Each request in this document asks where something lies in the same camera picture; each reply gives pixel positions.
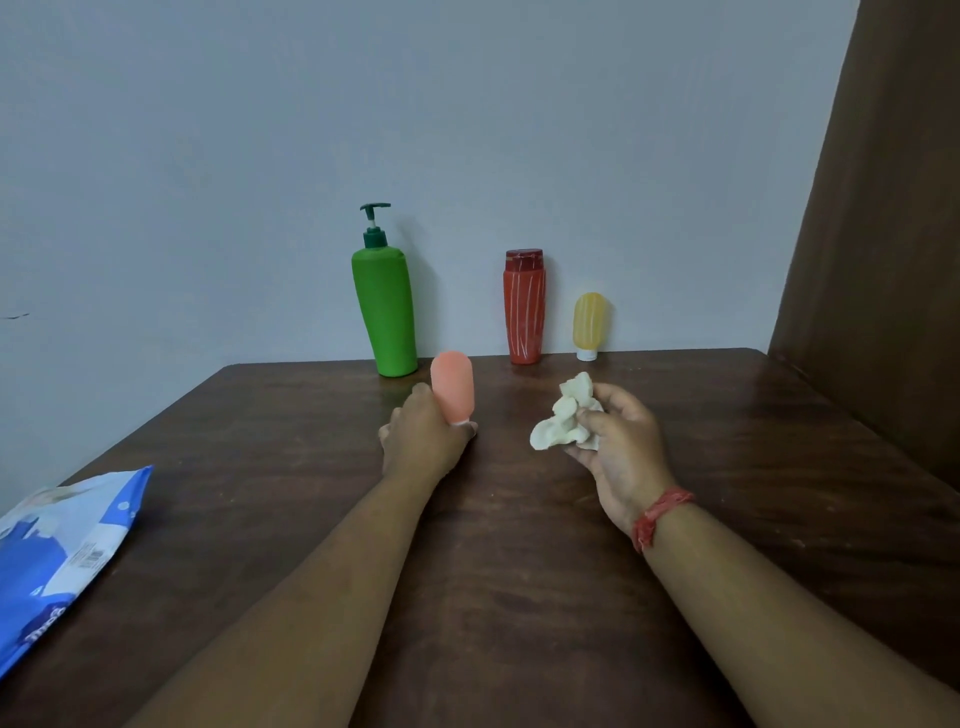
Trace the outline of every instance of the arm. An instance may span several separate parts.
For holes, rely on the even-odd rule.
[[[383,479],[129,726],[346,726],[423,506],[475,431],[414,387],[380,428]]]
[[[595,385],[597,452],[570,448],[620,530],[674,485],[654,416]],[[695,504],[657,521],[643,556],[760,728],[960,725],[960,695],[847,621]]]

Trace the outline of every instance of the plastic bag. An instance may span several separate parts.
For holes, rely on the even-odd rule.
[[[153,469],[41,491],[0,518],[0,676],[116,552]]]

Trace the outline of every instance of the brown table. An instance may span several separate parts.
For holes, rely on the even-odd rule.
[[[586,471],[533,452],[587,369],[660,416],[679,479],[843,614],[960,688],[960,496],[748,350],[473,360],[480,436],[427,506],[357,726],[749,724]],[[375,480],[425,367],[227,367],[73,480],[156,471],[114,561],[0,683],[0,725],[121,725]]]

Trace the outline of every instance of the barcode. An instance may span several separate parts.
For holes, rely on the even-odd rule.
[[[86,543],[70,559],[70,566],[77,569],[99,569],[106,560],[107,550],[96,544]]]
[[[104,550],[102,548],[94,548],[88,554],[86,554],[80,563],[80,567],[82,569],[95,569],[97,566],[99,566],[100,560],[103,558]]]

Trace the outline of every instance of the hand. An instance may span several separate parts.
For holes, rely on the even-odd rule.
[[[640,514],[674,485],[673,475],[653,413],[612,384],[594,384],[593,395],[607,411],[581,410],[577,420],[600,436],[600,449],[570,446],[564,450],[593,473],[604,512],[630,536]]]
[[[430,387],[416,384],[380,427],[383,475],[422,476],[432,488],[453,470],[476,431],[476,423],[448,425]]]

